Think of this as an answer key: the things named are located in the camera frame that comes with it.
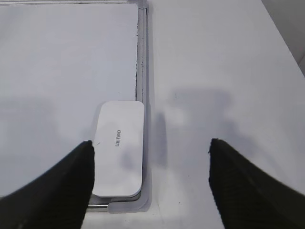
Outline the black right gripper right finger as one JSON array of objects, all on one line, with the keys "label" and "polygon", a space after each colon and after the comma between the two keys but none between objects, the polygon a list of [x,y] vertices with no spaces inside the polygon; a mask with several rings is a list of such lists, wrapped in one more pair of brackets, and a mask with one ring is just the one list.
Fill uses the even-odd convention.
[{"label": "black right gripper right finger", "polygon": [[226,229],[303,229],[305,197],[213,138],[209,185]]}]

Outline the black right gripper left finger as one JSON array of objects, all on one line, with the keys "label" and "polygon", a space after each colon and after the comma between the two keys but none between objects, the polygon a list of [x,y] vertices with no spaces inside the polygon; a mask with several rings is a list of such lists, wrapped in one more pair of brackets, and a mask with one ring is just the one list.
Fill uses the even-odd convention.
[{"label": "black right gripper left finger", "polygon": [[40,177],[0,200],[2,229],[80,229],[95,180],[95,152],[84,141]]}]

